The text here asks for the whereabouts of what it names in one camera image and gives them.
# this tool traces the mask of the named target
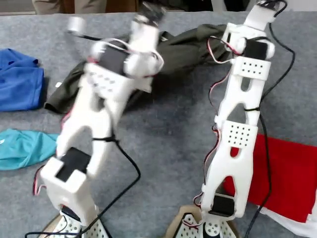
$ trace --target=dark green cloth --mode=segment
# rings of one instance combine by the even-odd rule
[[[207,39],[209,36],[221,38],[225,28],[226,25],[204,24],[177,36],[172,36],[166,31],[161,32],[157,51],[164,59],[164,67],[159,75],[168,76],[173,80],[181,80],[195,66],[205,63],[213,64],[214,62],[207,49]],[[128,40],[127,35],[119,38]],[[224,60],[228,57],[228,52],[219,40],[210,38],[210,44],[216,59]],[[85,61],[80,62],[71,70],[63,83],[45,102],[45,109],[56,113],[66,113],[69,110],[78,92],[78,82],[80,76],[84,73],[84,64]],[[131,96],[128,105],[136,102],[140,94],[140,92],[135,92]]]

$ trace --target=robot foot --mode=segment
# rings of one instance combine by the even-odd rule
[[[196,206],[183,206],[168,227],[164,238],[238,238],[239,235],[232,222],[202,223],[200,210]]]

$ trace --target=black wire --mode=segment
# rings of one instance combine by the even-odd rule
[[[284,3],[284,7],[278,11],[274,17],[277,17],[282,11],[284,11],[287,7],[287,1],[285,0],[272,0],[272,1],[269,1],[269,2],[283,2]],[[272,23],[269,23],[268,24],[268,27],[269,27],[269,31],[272,35],[272,38],[281,46],[283,47],[284,49],[286,49],[287,51],[289,51],[290,53],[292,53],[292,60],[291,60],[291,63],[290,65],[288,66],[287,70],[282,74],[282,76],[272,85],[270,86],[262,95],[261,97],[261,102],[264,100],[264,98],[285,78],[285,76],[289,73],[289,71],[292,69],[293,67],[293,64],[295,62],[295,57],[296,57],[296,53],[291,49],[289,48],[288,46],[286,46],[285,44],[283,44],[274,34],[273,32],[273,29],[272,29]]]
[[[87,35],[83,35],[83,36],[78,36],[79,38],[84,38],[90,41],[101,41],[102,38],[98,38],[98,37],[93,37],[93,36],[87,36]]]
[[[285,76],[289,73],[289,71],[292,69],[293,67],[293,64],[295,62],[295,57],[296,57],[296,53],[291,49],[289,48],[288,46],[286,46],[285,44],[283,44],[282,42],[280,42],[277,37],[275,36],[273,30],[272,30],[272,23],[269,23],[268,25],[269,27],[269,30],[271,32],[271,35],[273,37],[273,39],[281,46],[283,47],[284,49],[286,49],[287,51],[289,51],[290,53],[292,53],[292,60],[291,60],[291,63],[290,65],[288,66],[287,70],[282,74],[282,76],[272,85],[270,86],[262,95],[261,97],[261,102],[264,100],[264,98],[283,80],[283,78],[285,78]]]
[[[265,126],[265,122],[263,119],[262,114],[260,113],[260,122],[263,128],[263,133],[264,133],[264,142],[265,142],[265,154],[266,154],[266,168],[267,168],[267,179],[268,179],[268,186],[269,186],[269,190],[268,193],[265,197],[265,199],[263,200],[262,204],[260,205],[260,207],[257,209],[257,211],[255,212],[249,226],[248,229],[244,235],[244,238],[247,238],[249,236],[249,233],[252,229],[252,226],[254,224],[254,222],[256,221],[256,219],[259,216],[259,213],[261,212],[262,208],[265,206],[265,204],[267,203],[269,197],[271,196],[272,193],[272,178],[271,178],[271,165],[270,165],[270,158],[269,158],[269,149],[268,149],[268,139],[267,139],[267,129]]]
[[[111,125],[111,136],[98,139],[98,138],[93,138],[93,140],[104,140],[105,142],[108,142],[109,139],[111,139],[111,142],[114,142],[119,151],[129,160],[129,162],[133,165],[134,169],[136,170],[138,176],[136,179],[130,183],[121,193],[117,195],[117,197],[114,198],[114,200],[90,223],[90,225],[82,230],[79,233],[52,233],[52,232],[28,232],[25,234],[24,238],[27,238],[30,235],[64,235],[64,236],[76,236],[76,238],[80,238],[82,234],[86,233],[93,225],[96,223],[102,216],[103,214],[117,201],[119,200],[131,187],[133,187],[141,178],[141,171],[138,167],[138,165],[134,162],[134,160],[124,151],[124,149],[121,147],[119,144],[119,141],[115,139],[115,133],[113,129],[113,116],[111,115],[110,110],[105,106],[105,108],[108,110],[108,114],[110,117],[110,125]]]
[[[64,230],[66,229],[66,227],[68,226],[68,221],[67,221],[66,217],[63,216],[63,218],[65,219],[66,225],[64,226],[63,229],[61,229],[59,232],[57,232],[57,233],[59,233],[59,234],[60,234],[62,231],[64,231]]]

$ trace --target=blue cloth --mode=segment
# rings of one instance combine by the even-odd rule
[[[36,58],[12,49],[0,51],[0,112],[31,110],[40,105],[44,70]]]
[[[16,170],[55,153],[58,134],[8,129],[0,132],[0,170]]]

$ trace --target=humanoid robot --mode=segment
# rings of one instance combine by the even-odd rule
[[[97,41],[80,79],[72,110],[62,121],[56,157],[40,172],[53,206],[63,216],[54,232],[66,225],[56,238],[79,237],[78,232],[96,219],[99,209],[90,194],[90,183],[100,173],[115,142],[114,131],[131,93],[151,92],[152,78],[163,67],[157,53],[158,24],[164,9],[144,4],[132,21],[126,43],[118,39]],[[83,20],[73,18],[69,32],[82,36]],[[71,147],[79,133],[91,129],[93,154]],[[110,237],[100,220],[81,238]]]
[[[253,150],[258,132],[260,103],[264,84],[268,78],[270,58],[275,46],[264,32],[274,21],[280,1],[259,1],[249,12],[242,25],[227,24],[222,41],[233,52],[232,67],[224,80],[228,80],[224,99],[215,116],[213,131],[218,136],[214,157],[208,168],[202,192],[195,197],[201,220],[185,213],[179,223],[175,238],[235,238],[227,221],[244,215],[253,175]],[[249,78],[246,91],[241,89],[243,78]],[[238,123],[227,118],[238,104],[245,108],[246,121]],[[231,156],[232,149],[238,150]],[[226,177],[232,177],[235,195],[216,193]]]
[[[202,219],[197,223],[192,214],[184,214],[175,238],[236,237],[227,221],[242,217],[247,203],[260,117],[258,108],[271,65],[268,60],[275,50],[264,30],[268,23],[274,21],[278,7],[278,1],[262,0],[253,7],[244,24],[227,25],[222,41],[231,46],[227,50],[235,56],[226,77],[226,93],[214,120],[213,128],[219,135],[216,153],[202,193],[198,196],[201,197],[197,205]],[[129,96],[135,89],[150,92],[152,76],[163,66],[163,59],[156,52],[158,23],[162,16],[163,11],[146,7],[143,14],[137,14],[134,18],[128,43],[108,39],[96,42],[92,47],[74,107],[57,139],[56,158],[51,158],[41,170],[48,196],[71,224],[67,227],[70,232],[84,229],[97,217],[99,210],[89,193],[90,181],[98,176],[111,150],[113,132]],[[241,89],[243,78],[250,79],[247,91]],[[227,119],[239,103],[246,109],[245,123]],[[86,126],[93,136],[91,158],[70,148],[74,138]],[[232,148],[239,150],[235,157],[230,155]],[[234,197],[216,193],[227,176],[233,177]],[[64,223],[61,220],[55,231]],[[108,236],[100,220],[82,234],[82,238]]]

